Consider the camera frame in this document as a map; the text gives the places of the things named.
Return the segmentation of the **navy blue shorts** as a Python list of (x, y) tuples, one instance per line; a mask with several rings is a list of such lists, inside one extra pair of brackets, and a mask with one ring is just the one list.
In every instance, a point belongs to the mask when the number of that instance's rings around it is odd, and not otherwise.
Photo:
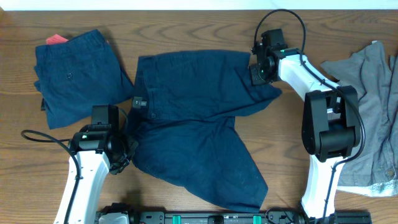
[(237, 212), (257, 213), (268, 187), (235, 129), (281, 90), (254, 86), (250, 55), (197, 50), (141, 56), (129, 134), (141, 171)]

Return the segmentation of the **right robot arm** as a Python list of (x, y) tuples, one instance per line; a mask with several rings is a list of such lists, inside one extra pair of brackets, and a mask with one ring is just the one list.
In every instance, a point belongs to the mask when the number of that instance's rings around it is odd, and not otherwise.
[(310, 155), (302, 216), (297, 223), (334, 223), (334, 197), (344, 164), (363, 139), (357, 92), (323, 76), (299, 49), (252, 49), (257, 62), (249, 69), (253, 85), (288, 83), (304, 102), (302, 142)]

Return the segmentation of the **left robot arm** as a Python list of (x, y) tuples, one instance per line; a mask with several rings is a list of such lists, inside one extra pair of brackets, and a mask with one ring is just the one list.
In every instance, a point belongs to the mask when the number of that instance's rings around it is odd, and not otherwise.
[(138, 142), (119, 131), (76, 133), (69, 142), (67, 184), (55, 223), (94, 223), (102, 186), (130, 164)]

